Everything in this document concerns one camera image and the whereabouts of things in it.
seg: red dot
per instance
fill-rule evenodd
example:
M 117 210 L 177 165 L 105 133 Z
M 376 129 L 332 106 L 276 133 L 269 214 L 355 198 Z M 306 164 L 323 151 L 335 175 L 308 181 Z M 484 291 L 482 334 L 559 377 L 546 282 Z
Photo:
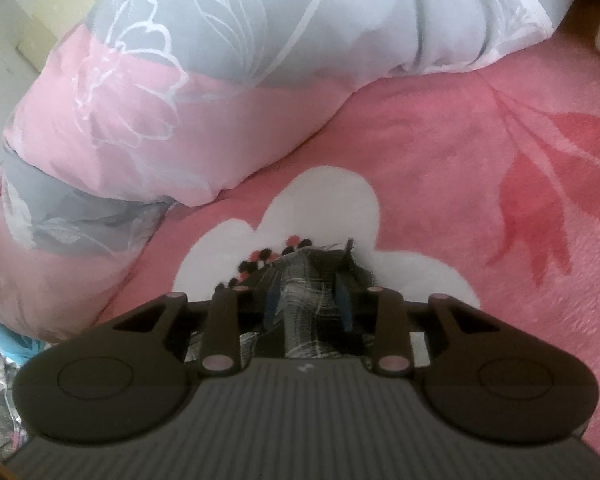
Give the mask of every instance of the red dot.
M 300 239 L 299 236 L 290 236 L 289 238 L 286 239 L 286 246 L 287 247 L 295 247 L 296 245 L 298 245 L 302 240 Z

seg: white logo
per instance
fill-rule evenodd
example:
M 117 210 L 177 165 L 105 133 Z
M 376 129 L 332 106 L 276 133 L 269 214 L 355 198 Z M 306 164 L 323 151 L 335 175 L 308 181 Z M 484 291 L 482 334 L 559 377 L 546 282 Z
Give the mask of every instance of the white logo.
M 303 374 L 309 372 L 310 370 L 313 370 L 315 367 L 312 364 L 305 364 L 302 366 L 298 367 L 298 370 L 300 370 Z

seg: blue fabric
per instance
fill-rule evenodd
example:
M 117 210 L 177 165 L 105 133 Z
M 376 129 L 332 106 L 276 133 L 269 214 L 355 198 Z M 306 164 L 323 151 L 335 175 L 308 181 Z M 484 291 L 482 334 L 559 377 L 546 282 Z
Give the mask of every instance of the blue fabric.
M 0 323 L 0 353 L 22 366 L 45 349 L 45 343 L 15 333 Z

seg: black and white plaid fabric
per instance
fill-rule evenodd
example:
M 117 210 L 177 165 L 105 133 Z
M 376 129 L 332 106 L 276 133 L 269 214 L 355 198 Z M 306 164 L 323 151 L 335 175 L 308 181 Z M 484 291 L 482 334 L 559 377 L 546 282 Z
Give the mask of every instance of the black and white plaid fabric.
M 334 274 L 342 265 L 362 285 L 371 284 L 369 273 L 353 263 L 351 247 L 351 243 L 345 250 L 307 247 L 273 263 L 282 274 L 274 327 L 241 336 L 243 365 L 254 356 L 312 359 L 366 354 L 372 336 L 345 333 L 332 297 Z M 194 336 L 187 360 L 197 358 L 201 342 L 202 334 Z

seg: pink blanket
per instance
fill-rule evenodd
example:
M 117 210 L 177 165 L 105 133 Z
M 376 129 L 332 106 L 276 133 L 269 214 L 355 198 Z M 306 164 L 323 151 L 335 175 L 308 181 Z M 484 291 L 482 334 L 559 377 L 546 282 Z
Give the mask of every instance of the pink blanket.
M 600 58 L 559 34 L 480 72 L 369 85 L 285 160 L 172 209 L 100 320 L 207 297 L 291 234 L 351 236 L 379 282 L 480 306 L 600 382 Z M 586 440 L 600 452 L 600 404 Z

